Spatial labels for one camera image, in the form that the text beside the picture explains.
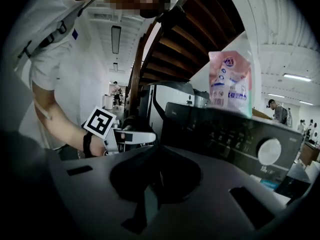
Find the trash can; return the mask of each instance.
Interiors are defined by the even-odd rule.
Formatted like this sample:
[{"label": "trash can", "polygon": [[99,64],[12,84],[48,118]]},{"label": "trash can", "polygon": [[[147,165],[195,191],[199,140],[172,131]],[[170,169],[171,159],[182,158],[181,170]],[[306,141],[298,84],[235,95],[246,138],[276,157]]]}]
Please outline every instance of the trash can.
[{"label": "trash can", "polygon": [[114,102],[114,97],[112,96],[104,95],[102,97],[102,107],[104,107],[105,110],[112,110],[113,102]]}]

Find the pink snack bag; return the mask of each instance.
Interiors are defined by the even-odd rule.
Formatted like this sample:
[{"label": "pink snack bag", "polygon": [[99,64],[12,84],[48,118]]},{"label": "pink snack bag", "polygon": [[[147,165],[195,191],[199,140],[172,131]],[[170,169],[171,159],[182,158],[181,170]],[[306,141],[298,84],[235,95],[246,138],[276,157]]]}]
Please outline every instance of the pink snack bag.
[{"label": "pink snack bag", "polygon": [[252,116],[250,62],[237,51],[212,51],[210,58],[211,107]]}]

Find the fluorescent light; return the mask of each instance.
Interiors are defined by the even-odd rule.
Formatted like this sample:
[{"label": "fluorescent light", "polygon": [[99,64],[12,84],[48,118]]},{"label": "fluorescent light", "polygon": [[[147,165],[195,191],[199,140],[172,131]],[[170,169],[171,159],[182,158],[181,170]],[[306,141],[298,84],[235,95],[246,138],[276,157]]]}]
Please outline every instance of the fluorescent light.
[{"label": "fluorescent light", "polygon": [[112,26],[111,40],[112,40],[112,53],[114,53],[114,54],[119,54],[120,34],[121,34],[121,27],[120,26]]},{"label": "fluorescent light", "polygon": [[311,104],[311,103],[308,103],[308,102],[304,102],[304,101],[299,101],[300,103],[303,103],[303,104],[307,104],[307,105],[311,105],[311,106],[313,106],[313,104]]},{"label": "fluorescent light", "polygon": [[293,78],[293,79],[298,79],[306,82],[310,82],[311,78],[305,77],[305,76],[300,76],[300,75],[295,75],[295,74],[284,74],[285,78]]},{"label": "fluorescent light", "polygon": [[284,97],[285,97],[285,96],[276,95],[276,94],[271,94],[271,93],[268,93],[268,95],[270,95],[270,96],[276,96],[276,97],[280,97],[280,98],[284,98]]},{"label": "fluorescent light", "polygon": [[115,72],[118,72],[118,63],[113,63],[113,68]]}]

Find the black wristband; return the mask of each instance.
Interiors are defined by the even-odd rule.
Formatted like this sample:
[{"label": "black wristband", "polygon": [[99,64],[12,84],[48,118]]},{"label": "black wristband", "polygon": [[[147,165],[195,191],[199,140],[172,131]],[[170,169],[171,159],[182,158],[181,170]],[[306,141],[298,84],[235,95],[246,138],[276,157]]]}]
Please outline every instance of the black wristband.
[{"label": "black wristband", "polygon": [[92,133],[88,132],[84,137],[83,137],[83,153],[85,158],[93,158],[94,156],[91,154],[90,151],[90,143],[91,143],[91,138],[92,138]]}]

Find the knob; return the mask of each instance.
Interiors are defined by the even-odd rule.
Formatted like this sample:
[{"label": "knob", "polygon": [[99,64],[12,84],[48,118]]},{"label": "knob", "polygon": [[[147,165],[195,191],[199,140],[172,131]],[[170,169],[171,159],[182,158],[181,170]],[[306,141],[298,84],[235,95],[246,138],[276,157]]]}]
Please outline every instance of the knob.
[{"label": "knob", "polygon": [[281,154],[281,144],[276,138],[266,140],[258,150],[258,160],[264,166],[274,164]]}]

